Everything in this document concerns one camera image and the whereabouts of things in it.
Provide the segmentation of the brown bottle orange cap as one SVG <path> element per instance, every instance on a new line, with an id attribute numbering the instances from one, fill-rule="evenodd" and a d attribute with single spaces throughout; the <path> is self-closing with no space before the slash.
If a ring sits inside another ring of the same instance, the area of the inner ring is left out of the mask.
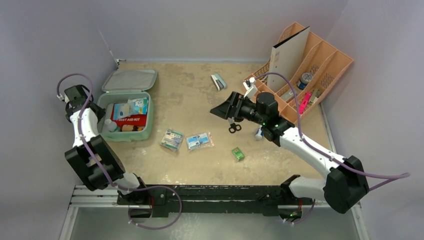
<path id="1" fill-rule="evenodd" d="M 139 132 L 144 130 L 145 126 L 125 124 L 120 128 L 121 132 Z"/>

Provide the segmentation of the blue white wipes packet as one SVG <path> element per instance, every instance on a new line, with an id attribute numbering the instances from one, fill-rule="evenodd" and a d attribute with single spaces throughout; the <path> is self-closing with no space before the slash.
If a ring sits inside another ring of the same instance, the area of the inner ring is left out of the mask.
<path id="1" fill-rule="evenodd" d="M 146 115 L 149 100 L 146 97 L 129 99 L 127 102 L 115 103 L 113 106 L 113 119 L 121 119 L 133 115 Z"/>

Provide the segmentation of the red first aid pouch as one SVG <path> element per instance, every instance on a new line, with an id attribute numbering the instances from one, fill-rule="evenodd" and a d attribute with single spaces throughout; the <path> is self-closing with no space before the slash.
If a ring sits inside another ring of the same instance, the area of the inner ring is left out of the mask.
<path id="1" fill-rule="evenodd" d="M 115 122 L 119 127 L 122 127 L 124 125 L 131 125 L 131 126 L 137 126 L 137 127 L 145 127 L 147 123 L 147 115 L 146 114 L 133 114 L 126 117 L 121 117 L 121 114 L 118 113 L 118 103 L 114 103 L 110 119 Z"/>

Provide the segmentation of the green white mask packet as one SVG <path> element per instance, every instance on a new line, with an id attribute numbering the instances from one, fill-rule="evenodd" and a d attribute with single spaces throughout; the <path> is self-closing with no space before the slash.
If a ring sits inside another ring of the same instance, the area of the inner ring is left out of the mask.
<path id="1" fill-rule="evenodd" d="M 160 145 L 176 152 L 183 141 L 184 135 L 178 131 L 168 128 L 160 141 Z"/>

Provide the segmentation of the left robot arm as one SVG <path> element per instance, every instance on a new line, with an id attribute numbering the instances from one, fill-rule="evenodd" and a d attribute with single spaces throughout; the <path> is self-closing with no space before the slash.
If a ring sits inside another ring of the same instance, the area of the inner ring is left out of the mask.
<path id="1" fill-rule="evenodd" d="M 138 205 L 146 203 L 149 191 L 143 180 L 127 173 L 121 160 L 98 132 L 106 110 L 94 103 L 89 89 L 78 84 L 67 88 L 66 118 L 74 129 L 74 143 L 64 156 L 82 183 L 91 191 L 118 188 Z"/>

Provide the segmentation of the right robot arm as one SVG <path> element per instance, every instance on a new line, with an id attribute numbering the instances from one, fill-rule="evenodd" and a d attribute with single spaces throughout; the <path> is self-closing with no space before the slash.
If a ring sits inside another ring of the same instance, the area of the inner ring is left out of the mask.
<path id="1" fill-rule="evenodd" d="M 265 139 L 297 155 L 322 176 L 294 176 L 286 182 L 280 196 L 288 204 L 299 198 L 315 199 L 344 214 L 371 190 L 357 157 L 336 154 L 300 133 L 298 127 L 280 116 L 278 102 L 270 92 L 259 93 L 252 102 L 233 91 L 225 102 L 209 112 L 228 120 L 230 131 L 238 131 L 237 123 L 243 120 L 260 125 Z"/>

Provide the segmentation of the green small medicine box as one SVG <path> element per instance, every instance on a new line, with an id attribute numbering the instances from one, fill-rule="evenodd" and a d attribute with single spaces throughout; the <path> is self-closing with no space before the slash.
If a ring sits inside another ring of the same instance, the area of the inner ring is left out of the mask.
<path id="1" fill-rule="evenodd" d="M 240 162 L 245 159 L 244 153 L 241 151 L 239 147 L 235 147 L 231 150 L 232 155 L 236 159 L 237 162 Z"/>

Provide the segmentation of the blue white stapler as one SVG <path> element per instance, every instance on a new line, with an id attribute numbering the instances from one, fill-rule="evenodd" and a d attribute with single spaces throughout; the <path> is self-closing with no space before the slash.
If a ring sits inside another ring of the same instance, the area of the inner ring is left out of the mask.
<path id="1" fill-rule="evenodd" d="M 223 81 L 218 73 L 212 74 L 210 77 L 217 91 L 221 91 L 227 88 L 227 84 Z"/>

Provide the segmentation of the white blue bandage roll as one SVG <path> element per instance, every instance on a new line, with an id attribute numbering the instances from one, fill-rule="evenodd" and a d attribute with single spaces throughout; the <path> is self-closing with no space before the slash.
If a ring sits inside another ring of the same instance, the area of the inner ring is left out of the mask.
<path id="1" fill-rule="evenodd" d="M 261 140 L 263 138 L 263 131 L 261 127 L 259 127 L 255 132 L 255 138 L 256 140 Z"/>

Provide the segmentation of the grey box in organizer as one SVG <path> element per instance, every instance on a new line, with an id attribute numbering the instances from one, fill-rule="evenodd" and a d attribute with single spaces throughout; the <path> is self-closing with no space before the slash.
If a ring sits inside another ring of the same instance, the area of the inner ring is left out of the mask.
<path id="1" fill-rule="evenodd" d="M 290 101 L 294 97 L 294 92 L 292 90 L 288 90 L 284 94 L 281 95 L 281 99 L 285 102 Z"/>

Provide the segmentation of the mint green storage case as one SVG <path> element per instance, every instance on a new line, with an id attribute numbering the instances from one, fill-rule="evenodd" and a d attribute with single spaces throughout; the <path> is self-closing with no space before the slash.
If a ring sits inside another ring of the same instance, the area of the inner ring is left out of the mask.
<path id="1" fill-rule="evenodd" d="M 115 70 L 104 82 L 101 90 L 104 92 L 98 97 L 97 105 L 106 109 L 106 115 L 97 125 L 100 135 L 111 142 L 133 142 L 147 140 L 154 123 L 155 106 L 148 93 L 157 79 L 155 69 Z M 113 104 L 126 103 L 128 100 L 147 98 L 146 125 L 141 131 L 110 132 L 104 124 L 105 119 L 110 119 Z"/>

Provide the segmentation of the pink marker in organizer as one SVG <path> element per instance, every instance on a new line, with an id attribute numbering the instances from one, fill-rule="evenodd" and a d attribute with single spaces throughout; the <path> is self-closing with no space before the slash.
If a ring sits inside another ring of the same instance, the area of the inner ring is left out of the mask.
<path id="1" fill-rule="evenodd" d="M 305 110 L 306 106 L 308 105 L 311 96 L 312 96 L 312 93 L 311 92 L 307 92 L 304 95 L 304 97 L 303 97 L 303 99 L 301 101 L 301 104 L 299 105 L 299 108 L 298 108 L 298 113 L 300 115 L 302 115 L 304 113 L 304 110 Z"/>

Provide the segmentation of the white folder in organizer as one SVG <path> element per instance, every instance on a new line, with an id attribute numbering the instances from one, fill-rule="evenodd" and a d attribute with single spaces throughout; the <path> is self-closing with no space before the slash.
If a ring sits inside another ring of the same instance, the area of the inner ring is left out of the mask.
<path id="1" fill-rule="evenodd" d="M 271 49 L 268 71 L 291 80 L 303 61 L 309 32 L 309 26 L 300 30 L 296 30 L 294 26 L 285 29 L 282 39 Z"/>

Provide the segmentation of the black handled medical scissors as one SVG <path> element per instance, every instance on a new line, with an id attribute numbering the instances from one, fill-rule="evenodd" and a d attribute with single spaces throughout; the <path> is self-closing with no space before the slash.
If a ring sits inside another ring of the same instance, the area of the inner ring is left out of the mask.
<path id="1" fill-rule="evenodd" d="M 236 124 L 236 122 L 234 121 L 233 118 L 229 118 L 228 119 L 228 122 L 229 122 L 229 125 L 230 125 L 230 127 L 228 128 L 228 131 L 231 134 L 234 134 L 234 133 L 236 133 L 236 132 L 238 132 L 238 131 L 240 131 L 242 129 L 241 125 L 240 124 Z"/>

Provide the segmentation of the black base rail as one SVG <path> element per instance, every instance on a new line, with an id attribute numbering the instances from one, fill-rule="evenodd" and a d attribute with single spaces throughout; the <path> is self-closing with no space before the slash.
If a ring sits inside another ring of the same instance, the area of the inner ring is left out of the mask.
<path id="1" fill-rule="evenodd" d="M 118 195 L 121 206 L 147 206 L 152 217 L 170 213 L 262 214 L 298 219 L 310 198 L 296 198 L 283 185 L 148 185 L 147 191 Z"/>

